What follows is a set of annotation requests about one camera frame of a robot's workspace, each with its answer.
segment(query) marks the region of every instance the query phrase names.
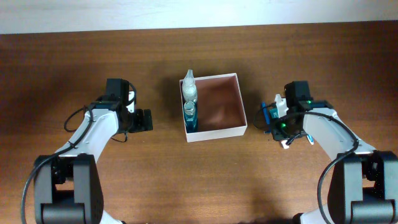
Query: table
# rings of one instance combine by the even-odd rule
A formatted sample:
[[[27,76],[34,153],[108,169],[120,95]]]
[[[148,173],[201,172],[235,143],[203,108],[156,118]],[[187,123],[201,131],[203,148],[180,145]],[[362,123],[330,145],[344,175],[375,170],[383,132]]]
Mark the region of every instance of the table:
[[[177,83],[189,68],[238,74],[244,136],[186,143]],[[109,142],[98,161],[105,209],[127,223],[270,224],[315,209],[326,154],[304,138],[283,150],[252,125],[261,101],[293,80],[308,80],[367,143],[398,153],[398,22],[0,35],[0,74],[1,223],[19,222],[34,160],[69,139],[64,120],[111,77],[135,85],[154,124]]]

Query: white box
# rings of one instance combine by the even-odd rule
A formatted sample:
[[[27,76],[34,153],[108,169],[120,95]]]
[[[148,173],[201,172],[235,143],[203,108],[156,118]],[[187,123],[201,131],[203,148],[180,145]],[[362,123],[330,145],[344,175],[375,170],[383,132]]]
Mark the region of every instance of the white box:
[[[187,142],[242,136],[248,127],[236,73],[195,78],[198,90],[198,131]],[[182,80],[180,94],[183,113]]]

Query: white backdrop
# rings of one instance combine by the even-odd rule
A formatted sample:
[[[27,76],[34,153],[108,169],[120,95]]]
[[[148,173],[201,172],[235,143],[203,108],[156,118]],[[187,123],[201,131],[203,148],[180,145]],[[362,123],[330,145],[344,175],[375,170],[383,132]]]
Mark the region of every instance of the white backdrop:
[[[0,33],[398,19],[397,0],[0,0]]]

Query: wood grain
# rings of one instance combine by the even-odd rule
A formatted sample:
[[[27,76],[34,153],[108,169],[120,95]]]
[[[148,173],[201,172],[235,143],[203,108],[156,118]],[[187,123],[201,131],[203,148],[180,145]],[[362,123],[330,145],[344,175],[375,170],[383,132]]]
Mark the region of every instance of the wood grain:
[[[189,68],[196,77],[238,74],[244,136],[185,142],[178,81]],[[132,82],[154,122],[101,155],[110,214],[128,223],[281,223],[317,207],[328,158],[318,144],[298,139],[282,150],[256,130],[260,102],[308,80],[359,137],[398,153],[397,74],[398,22],[0,35],[0,223],[19,223],[34,160],[65,143],[65,118],[103,94],[109,77]],[[31,187],[29,223],[32,203]]]

